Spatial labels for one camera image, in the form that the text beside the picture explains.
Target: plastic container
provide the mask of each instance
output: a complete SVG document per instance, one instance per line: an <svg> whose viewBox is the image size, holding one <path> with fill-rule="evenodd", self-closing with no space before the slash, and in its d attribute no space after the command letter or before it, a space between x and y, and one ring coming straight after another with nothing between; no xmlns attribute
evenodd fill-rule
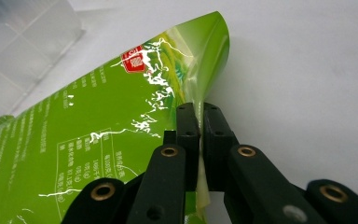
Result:
<svg viewBox="0 0 358 224"><path fill-rule="evenodd" d="M11 112L81 33L66 0L0 0L0 115Z"/></svg>

